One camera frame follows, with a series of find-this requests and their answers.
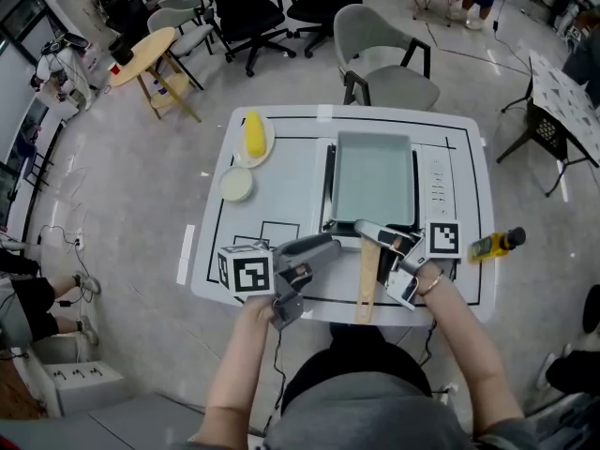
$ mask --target human hand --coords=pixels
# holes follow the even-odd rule
[[[275,312],[273,311],[274,300],[274,295],[250,296],[242,307],[242,311],[252,314],[258,320],[271,322],[273,317],[275,317]]]
[[[431,261],[421,266],[421,268],[419,268],[418,272],[416,273],[416,276],[419,279],[419,286],[416,289],[417,294],[422,295],[423,293],[427,293],[429,287],[433,285],[435,280],[440,276],[441,272],[442,269]],[[445,277],[442,276],[442,279],[438,281],[436,286],[440,285],[444,280]]]

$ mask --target white bowl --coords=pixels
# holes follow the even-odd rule
[[[241,202],[252,193],[252,173],[244,167],[230,167],[218,179],[221,197],[227,202]]]

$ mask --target light blue tray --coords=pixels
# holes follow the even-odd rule
[[[332,218],[414,224],[413,149],[408,136],[339,132]]]

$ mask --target black office chair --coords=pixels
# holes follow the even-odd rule
[[[105,10],[106,26],[121,34],[129,47],[148,35],[150,11],[143,0],[112,0]]]
[[[293,3],[288,9],[288,17],[299,20],[300,22],[321,24],[320,26],[298,28],[293,34],[296,38],[300,37],[301,32],[312,32],[317,34],[304,49],[305,57],[312,57],[312,49],[327,37],[332,37],[334,35],[334,19],[336,18],[336,13],[347,5],[362,3],[363,0],[297,0]]]
[[[220,17],[220,28],[214,19],[205,19],[213,25],[215,31],[227,42],[240,40],[249,41],[243,43],[233,50],[227,51],[225,58],[230,63],[236,53],[250,49],[250,55],[246,62],[246,74],[254,76],[254,64],[257,51],[261,47],[287,52],[290,58],[296,56],[296,52],[277,43],[271,38],[286,34],[292,38],[293,34],[287,28],[276,30],[265,34],[276,26],[285,22],[285,15],[271,0],[216,0],[217,15]]]

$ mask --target power outlet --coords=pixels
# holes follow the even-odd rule
[[[75,239],[79,240],[79,245],[77,246],[78,250],[83,250],[83,229],[78,229],[75,232]]]

